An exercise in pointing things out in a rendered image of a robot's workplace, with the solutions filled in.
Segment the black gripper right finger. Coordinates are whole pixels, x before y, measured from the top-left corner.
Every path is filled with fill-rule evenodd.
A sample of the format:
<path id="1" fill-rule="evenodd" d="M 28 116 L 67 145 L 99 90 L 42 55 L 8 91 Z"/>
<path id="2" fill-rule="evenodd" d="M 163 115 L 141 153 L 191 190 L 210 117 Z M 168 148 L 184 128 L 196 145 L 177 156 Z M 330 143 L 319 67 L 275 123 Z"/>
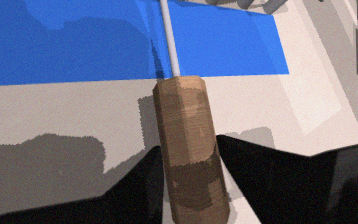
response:
<path id="1" fill-rule="evenodd" d="M 306 156 L 222 134 L 216 139 L 260 224 L 334 224 L 343 183 L 358 176 L 358 144 Z"/>

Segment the tool with tan handle and thin metal shaft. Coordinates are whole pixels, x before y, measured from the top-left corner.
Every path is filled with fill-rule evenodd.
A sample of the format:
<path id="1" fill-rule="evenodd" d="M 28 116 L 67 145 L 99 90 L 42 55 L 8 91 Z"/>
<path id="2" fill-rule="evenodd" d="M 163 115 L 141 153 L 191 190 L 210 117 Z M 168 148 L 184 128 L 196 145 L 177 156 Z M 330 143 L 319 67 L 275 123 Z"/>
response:
<path id="1" fill-rule="evenodd" d="M 153 92 L 172 221 L 227 224 L 230 215 L 205 81 L 181 76 L 167 0 L 159 0 L 172 78 Z"/>

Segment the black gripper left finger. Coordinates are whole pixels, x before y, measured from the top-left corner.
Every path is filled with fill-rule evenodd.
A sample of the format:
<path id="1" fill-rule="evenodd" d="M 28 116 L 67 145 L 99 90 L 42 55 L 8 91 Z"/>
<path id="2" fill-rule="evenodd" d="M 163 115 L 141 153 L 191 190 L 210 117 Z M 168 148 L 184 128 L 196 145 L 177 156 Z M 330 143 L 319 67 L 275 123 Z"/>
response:
<path id="1" fill-rule="evenodd" d="M 100 197 L 0 215 L 0 224 L 162 224 L 164 169 L 154 146 Z"/>

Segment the blue tape strip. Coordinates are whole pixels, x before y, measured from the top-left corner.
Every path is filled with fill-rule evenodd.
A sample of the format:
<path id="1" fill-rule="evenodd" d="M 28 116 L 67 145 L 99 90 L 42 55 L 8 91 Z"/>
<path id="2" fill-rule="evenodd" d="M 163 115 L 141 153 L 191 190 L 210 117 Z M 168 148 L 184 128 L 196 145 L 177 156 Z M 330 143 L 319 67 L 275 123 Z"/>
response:
<path id="1" fill-rule="evenodd" d="M 273 15 L 167 3 L 181 76 L 289 75 Z M 159 0 L 0 0 L 0 86 L 172 77 Z"/>

